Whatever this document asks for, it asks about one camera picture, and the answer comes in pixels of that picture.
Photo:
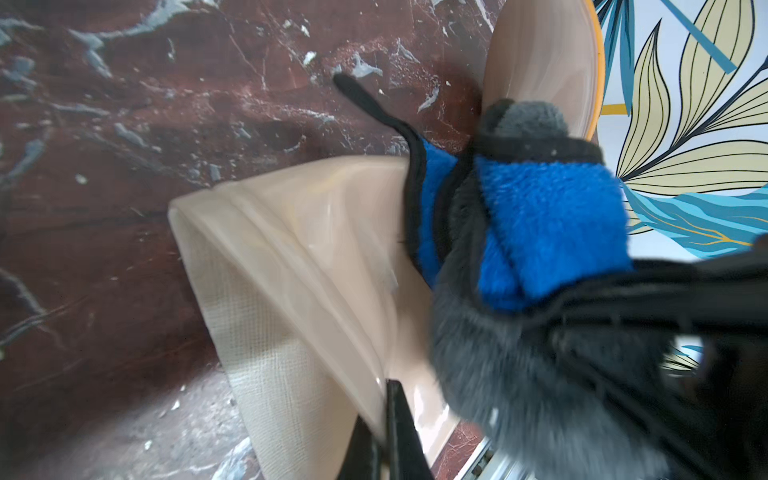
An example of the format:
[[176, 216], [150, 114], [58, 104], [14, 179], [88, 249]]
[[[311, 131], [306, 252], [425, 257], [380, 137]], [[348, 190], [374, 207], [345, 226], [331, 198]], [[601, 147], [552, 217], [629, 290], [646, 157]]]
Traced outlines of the beige rubber boot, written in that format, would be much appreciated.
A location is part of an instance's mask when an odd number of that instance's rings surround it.
[[[497, 99], [544, 100], [590, 138], [605, 60], [587, 1], [510, 1], [483, 89], [456, 107], [460, 155]], [[387, 381], [404, 389], [427, 463], [457, 418], [427, 358], [430, 290], [405, 245], [409, 147], [226, 182], [172, 201], [169, 221], [267, 479], [337, 479], [361, 416], [387, 457]]]

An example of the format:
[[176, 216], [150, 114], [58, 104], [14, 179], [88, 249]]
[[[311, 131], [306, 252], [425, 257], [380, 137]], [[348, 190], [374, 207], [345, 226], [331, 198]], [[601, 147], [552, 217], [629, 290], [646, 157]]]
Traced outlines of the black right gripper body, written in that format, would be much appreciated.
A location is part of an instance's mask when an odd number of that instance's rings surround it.
[[711, 412], [714, 439], [749, 479], [767, 477], [767, 339], [676, 339], [662, 362], [666, 386]]

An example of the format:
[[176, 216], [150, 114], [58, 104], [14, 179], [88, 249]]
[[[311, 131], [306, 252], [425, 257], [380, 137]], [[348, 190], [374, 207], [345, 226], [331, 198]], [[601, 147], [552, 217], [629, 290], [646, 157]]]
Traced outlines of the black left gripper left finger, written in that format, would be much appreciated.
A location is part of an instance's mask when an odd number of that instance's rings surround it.
[[337, 480], [380, 480], [381, 447], [361, 416], [354, 424]]

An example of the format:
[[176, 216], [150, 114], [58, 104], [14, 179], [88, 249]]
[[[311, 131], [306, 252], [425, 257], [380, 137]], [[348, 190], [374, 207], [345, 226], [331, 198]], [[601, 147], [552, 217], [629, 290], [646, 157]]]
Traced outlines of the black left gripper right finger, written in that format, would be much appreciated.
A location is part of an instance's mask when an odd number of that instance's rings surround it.
[[388, 380], [387, 457], [392, 480], [433, 480], [402, 384]]

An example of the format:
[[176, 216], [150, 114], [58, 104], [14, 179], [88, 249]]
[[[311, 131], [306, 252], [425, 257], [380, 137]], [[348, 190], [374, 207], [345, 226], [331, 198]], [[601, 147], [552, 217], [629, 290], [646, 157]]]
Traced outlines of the aluminium mounting rail frame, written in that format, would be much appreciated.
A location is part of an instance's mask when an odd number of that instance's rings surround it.
[[525, 480], [531, 472], [509, 455], [498, 453], [484, 438], [454, 477], [455, 480]]

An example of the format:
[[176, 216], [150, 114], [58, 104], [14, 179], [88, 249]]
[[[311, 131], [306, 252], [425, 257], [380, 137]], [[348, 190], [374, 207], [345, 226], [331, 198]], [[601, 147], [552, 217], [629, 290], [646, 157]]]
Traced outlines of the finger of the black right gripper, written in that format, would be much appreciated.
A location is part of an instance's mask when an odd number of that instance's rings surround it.
[[767, 334], [765, 249], [693, 263], [642, 260], [637, 267], [561, 289], [527, 311], [527, 328]]

